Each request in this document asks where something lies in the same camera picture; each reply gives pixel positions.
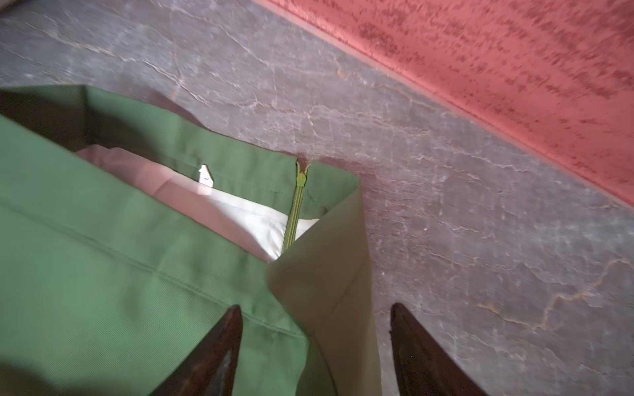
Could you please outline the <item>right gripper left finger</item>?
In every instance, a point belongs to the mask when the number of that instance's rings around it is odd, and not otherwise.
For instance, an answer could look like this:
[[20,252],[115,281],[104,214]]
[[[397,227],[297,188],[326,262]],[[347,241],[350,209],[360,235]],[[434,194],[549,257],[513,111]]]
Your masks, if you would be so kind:
[[242,334],[242,312],[233,305],[152,394],[231,396]]

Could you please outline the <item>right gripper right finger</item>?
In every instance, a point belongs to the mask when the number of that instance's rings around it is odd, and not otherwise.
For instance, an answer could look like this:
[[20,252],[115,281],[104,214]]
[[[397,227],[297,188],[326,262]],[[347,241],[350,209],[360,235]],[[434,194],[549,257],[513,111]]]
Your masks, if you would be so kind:
[[401,395],[484,395],[402,304],[391,306],[391,345]]

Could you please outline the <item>green skirt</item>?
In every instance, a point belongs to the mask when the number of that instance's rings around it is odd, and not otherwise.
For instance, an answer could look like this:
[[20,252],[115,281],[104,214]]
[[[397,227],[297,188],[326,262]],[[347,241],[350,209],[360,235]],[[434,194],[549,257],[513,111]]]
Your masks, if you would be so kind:
[[1,392],[149,395],[234,310],[236,395],[378,395],[360,182],[85,85],[1,91]]

